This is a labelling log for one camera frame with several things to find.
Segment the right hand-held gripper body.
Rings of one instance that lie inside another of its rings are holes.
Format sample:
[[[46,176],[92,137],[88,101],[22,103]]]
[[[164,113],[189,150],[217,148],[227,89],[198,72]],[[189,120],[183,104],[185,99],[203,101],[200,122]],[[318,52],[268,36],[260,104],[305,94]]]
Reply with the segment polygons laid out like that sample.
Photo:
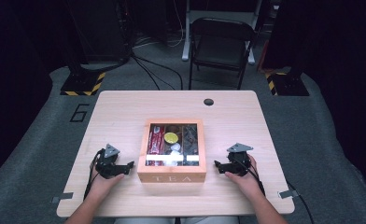
[[[251,149],[252,147],[240,143],[235,143],[227,149],[230,173],[240,176],[250,173],[251,159],[248,157],[247,151]]]

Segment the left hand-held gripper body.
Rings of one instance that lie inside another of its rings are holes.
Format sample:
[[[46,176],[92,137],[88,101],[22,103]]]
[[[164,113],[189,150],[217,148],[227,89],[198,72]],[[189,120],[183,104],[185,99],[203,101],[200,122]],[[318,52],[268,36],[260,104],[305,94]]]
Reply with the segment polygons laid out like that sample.
[[[120,151],[107,144],[98,151],[95,159],[95,170],[103,178],[109,179],[121,173],[121,168],[116,164]]]

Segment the wooden tea box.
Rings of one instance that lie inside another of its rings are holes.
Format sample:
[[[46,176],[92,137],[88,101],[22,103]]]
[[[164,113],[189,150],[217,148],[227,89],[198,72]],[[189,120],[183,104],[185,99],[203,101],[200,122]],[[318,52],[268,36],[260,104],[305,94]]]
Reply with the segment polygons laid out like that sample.
[[[171,145],[164,141],[163,153],[161,155],[148,154],[148,138],[153,126],[163,126],[164,134],[167,133],[166,126],[175,124],[180,127],[177,133],[178,143],[181,149],[178,151],[183,155],[183,161],[178,166],[168,166],[167,160],[173,151]],[[183,149],[183,127],[187,124],[196,124],[198,135],[198,154],[186,155]],[[198,161],[199,166],[184,166],[184,161]],[[149,119],[145,125],[142,140],[141,152],[137,164],[137,173],[142,183],[203,183],[206,177],[206,158],[204,148],[204,125],[200,119]]]

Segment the yellow coffee capsule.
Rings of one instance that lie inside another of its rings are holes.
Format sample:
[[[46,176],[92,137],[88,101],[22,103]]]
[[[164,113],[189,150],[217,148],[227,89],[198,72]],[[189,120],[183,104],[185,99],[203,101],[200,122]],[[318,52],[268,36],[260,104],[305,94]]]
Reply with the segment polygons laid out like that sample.
[[[178,142],[178,136],[176,133],[166,133],[163,138],[167,144],[175,144]]]

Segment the person's right hand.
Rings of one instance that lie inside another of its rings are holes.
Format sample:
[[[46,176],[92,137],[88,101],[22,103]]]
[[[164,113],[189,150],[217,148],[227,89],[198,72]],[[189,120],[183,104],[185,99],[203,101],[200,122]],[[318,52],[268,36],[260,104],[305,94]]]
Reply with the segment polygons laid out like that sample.
[[[260,189],[260,178],[257,172],[256,161],[251,155],[248,155],[248,157],[251,165],[249,166],[249,172],[246,175],[239,176],[229,172],[226,172],[225,175],[238,186],[252,203],[257,203],[264,201],[265,196]]]

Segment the person's left hand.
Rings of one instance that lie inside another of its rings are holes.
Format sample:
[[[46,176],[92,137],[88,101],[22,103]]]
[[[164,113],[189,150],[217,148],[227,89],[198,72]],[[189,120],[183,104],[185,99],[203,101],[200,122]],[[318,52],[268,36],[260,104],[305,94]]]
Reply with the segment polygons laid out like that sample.
[[[123,178],[124,174],[120,174],[106,179],[99,175],[96,169],[93,169],[91,177],[91,189],[87,195],[87,198],[92,201],[101,202]]]

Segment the red stick packet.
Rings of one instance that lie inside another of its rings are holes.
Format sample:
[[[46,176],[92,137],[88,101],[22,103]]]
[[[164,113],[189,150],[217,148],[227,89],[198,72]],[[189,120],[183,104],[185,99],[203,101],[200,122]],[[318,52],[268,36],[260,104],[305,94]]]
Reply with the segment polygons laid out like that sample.
[[[154,129],[154,133],[156,135],[156,154],[161,155],[163,153],[163,146],[164,146],[164,127],[163,126],[156,126]]]
[[[157,127],[153,126],[148,138],[148,154],[157,154]]]

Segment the grey tape strip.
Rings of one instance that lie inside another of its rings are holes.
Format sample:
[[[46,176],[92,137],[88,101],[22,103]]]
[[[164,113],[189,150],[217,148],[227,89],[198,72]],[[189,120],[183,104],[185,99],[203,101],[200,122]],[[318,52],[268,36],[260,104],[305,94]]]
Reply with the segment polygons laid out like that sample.
[[[66,193],[62,193],[58,196],[54,196],[51,198],[50,202],[51,203],[59,203],[61,200],[67,200],[67,199],[72,199],[73,198],[73,194],[74,192],[66,192]]]
[[[299,193],[297,190],[285,190],[285,191],[280,191],[278,193],[279,197],[281,199],[285,199],[285,198],[288,198],[288,197],[291,197],[291,198],[294,198],[294,197],[298,197],[299,196]]]

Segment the black stand with striped base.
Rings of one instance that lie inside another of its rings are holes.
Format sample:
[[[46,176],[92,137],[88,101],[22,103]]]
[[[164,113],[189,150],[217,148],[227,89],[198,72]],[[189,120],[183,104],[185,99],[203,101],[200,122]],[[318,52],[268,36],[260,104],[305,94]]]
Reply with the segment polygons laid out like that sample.
[[[281,68],[264,67],[270,90],[277,96],[308,96],[301,75],[303,68],[299,65],[284,66]]]
[[[100,88],[105,69],[87,69],[81,66],[76,51],[69,40],[70,34],[65,21],[60,21],[61,53],[69,69],[69,76],[61,87],[65,95],[94,95]]]

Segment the black folding chair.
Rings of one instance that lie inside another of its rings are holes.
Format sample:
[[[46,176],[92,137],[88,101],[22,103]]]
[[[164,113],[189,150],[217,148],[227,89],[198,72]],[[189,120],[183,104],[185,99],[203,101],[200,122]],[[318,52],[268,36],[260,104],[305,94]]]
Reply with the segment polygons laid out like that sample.
[[[189,89],[192,82],[235,87],[241,89],[246,64],[255,39],[254,29],[243,21],[223,20],[216,18],[200,18],[190,27],[190,76]],[[237,73],[237,83],[232,84],[222,75],[211,78],[195,76],[193,66],[210,67],[229,70]]]

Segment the dark computer cabinet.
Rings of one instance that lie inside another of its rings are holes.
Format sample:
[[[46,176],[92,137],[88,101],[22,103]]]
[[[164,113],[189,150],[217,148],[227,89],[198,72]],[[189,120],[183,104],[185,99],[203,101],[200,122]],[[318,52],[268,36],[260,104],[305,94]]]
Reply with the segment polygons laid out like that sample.
[[[119,0],[68,0],[88,62],[121,62],[129,54]]]

